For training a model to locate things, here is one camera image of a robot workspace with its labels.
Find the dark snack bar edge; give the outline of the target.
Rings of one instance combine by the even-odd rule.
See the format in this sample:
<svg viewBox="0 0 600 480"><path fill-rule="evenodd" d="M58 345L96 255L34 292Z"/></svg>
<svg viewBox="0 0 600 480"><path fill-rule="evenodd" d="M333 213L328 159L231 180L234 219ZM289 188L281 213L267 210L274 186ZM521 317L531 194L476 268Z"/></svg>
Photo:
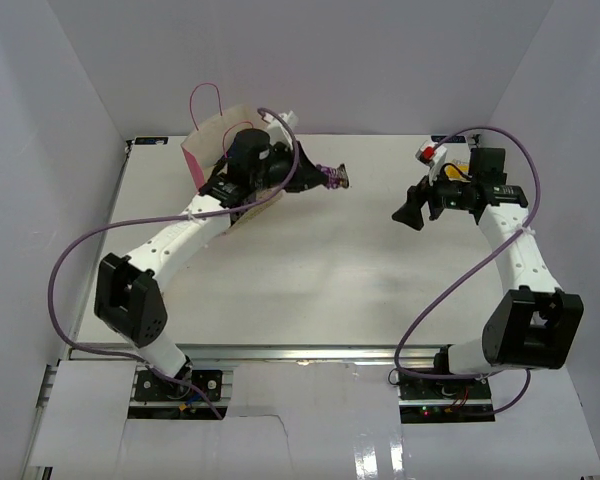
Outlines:
<svg viewBox="0 0 600 480"><path fill-rule="evenodd" d="M326 176L326 181L323 183L325 188L334 190L350 187L350 180L344 163L338 167L317 165L316 168Z"/></svg>

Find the yellow snack packet corner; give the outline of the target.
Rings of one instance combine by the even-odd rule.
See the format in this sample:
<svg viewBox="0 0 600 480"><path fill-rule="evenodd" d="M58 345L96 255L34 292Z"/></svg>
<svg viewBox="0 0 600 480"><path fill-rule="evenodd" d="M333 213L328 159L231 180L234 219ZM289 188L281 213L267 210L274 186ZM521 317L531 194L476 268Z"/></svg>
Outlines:
<svg viewBox="0 0 600 480"><path fill-rule="evenodd" d="M454 174L450 175L447 173L447 170L451 168L454 171ZM465 172L464 170L462 170L458 165L454 164L454 163L444 163L441 166L441 171L448 177L448 178L462 178L466 181L470 181L472 179L472 177Z"/></svg>

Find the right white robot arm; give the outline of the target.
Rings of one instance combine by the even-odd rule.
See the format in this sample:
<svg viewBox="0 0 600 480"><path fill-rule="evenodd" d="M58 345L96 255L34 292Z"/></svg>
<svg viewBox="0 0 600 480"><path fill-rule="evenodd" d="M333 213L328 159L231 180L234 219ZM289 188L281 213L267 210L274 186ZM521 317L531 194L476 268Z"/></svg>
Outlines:
<svg viewBox="0 0 600 480"><path fill-rule="evenodd" d="M503 298L477 338L443 347L434 366L421 372L432 378L433 390L452 399L464 391L468 378L502 370L563 367L584 313L577 294L565 292L550 273L534 234L521 187L510 185L501 148L472 150L460 179L446 170L447 150L424 143L417 159L429 172L407 191L393 220L415 230L424 226L422 209L436 220L444 210L468 212L487 239L500 276Z"/></svg>

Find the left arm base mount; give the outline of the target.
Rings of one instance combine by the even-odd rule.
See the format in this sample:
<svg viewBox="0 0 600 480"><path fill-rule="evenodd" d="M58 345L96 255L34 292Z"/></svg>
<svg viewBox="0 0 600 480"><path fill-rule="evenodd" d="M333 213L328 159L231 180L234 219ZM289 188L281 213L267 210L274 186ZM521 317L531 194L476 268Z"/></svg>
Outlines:
<svg viewBox="0 0 600 480"><path fill-rule="evenodd" d="M144 369L137 372L131 393L128 418L137 420L220 420L227 407L222 406L223 372L193 370L186 382L195 385L214 404L219 417L200 393L165 381Z"/></svg>

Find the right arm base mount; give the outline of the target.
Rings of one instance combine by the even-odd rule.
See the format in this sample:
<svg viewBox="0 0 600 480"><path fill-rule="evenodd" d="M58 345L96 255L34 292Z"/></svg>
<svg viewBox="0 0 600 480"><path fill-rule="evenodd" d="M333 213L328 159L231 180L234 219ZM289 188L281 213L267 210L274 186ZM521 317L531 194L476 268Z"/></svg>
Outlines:
<svg viewBox="0 0 600 480"><path fill-rule="evenodd" d="M428 380L392 369L387 377L397 389L403 423L454 423L493 418L487 380Z"/></svg>

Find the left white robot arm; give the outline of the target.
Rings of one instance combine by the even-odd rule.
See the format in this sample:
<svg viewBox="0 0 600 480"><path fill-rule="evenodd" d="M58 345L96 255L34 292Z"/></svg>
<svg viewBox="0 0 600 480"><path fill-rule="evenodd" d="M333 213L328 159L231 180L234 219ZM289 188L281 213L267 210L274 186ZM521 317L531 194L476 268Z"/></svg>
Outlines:
<svg viewBox="0 0 600 480"><path fill-rule="evenodd" d="M244 215L262 193L281 188L301 193L328 186L329 175L314 165L301 146L275 142L260 129L236 134L208 180L169 225L124 256L107 254L96 280L94 313L159 371L157 387L179 399L191 387L189 359L168 337L163 292L177 271L214 237Z"/></svg>

